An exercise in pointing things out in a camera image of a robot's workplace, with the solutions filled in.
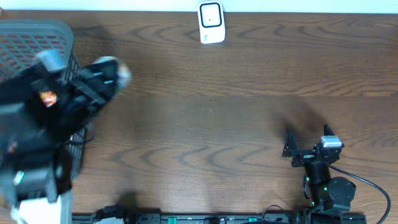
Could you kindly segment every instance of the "basket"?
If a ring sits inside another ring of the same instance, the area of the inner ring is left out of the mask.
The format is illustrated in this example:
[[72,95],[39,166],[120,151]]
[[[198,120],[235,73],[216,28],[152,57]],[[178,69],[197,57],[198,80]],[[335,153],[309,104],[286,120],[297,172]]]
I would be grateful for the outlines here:
[[[35,54],[42,50],[57,49],[68,61],[68,68],[61,74],[60,82],[68,82],[79,76],[80,66],[73,54],[73,33],[60,21],[2,20],[0,21],[0,83],[15,78],[19,72],[32,65]],[[71,177],[76,179],[83,157],[86,129],[71,136],[66,149],[73,157]]]

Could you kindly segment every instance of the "white wall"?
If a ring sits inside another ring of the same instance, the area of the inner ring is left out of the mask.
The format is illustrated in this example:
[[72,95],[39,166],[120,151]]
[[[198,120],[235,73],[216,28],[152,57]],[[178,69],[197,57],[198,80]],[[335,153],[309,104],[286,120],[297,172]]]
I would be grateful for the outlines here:
[[[196,11],[199,0],[0,0],[3,9]],[[398,0],[220,0],[226,12],[398,13]]]

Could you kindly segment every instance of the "white device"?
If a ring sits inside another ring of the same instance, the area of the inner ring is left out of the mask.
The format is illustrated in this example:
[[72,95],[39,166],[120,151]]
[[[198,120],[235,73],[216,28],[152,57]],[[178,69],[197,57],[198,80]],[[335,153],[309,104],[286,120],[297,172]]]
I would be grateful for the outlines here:
[[212,44],[225,39],[223,5],[218,1],[202,2],[198,6],[200,42]]

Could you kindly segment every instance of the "wood grain surface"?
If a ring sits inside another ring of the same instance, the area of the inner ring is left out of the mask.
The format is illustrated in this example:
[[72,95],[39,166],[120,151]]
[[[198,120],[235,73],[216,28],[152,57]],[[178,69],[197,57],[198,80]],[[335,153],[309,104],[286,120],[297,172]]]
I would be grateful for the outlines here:
[[[69,24],[82,65],[115,55],[132,84],[96,120],[75,212],[116,202],[164,212],[261,212],[309,205],[284,130],[310,148],[328,123],[339,168],[385,188],[398,223],[398,16],[226,13],[202,45],[195,13],[5,11]],[[351,211],[376,223],[383,195],[357,180]],[[2,223],[8,223],[2,211]]]

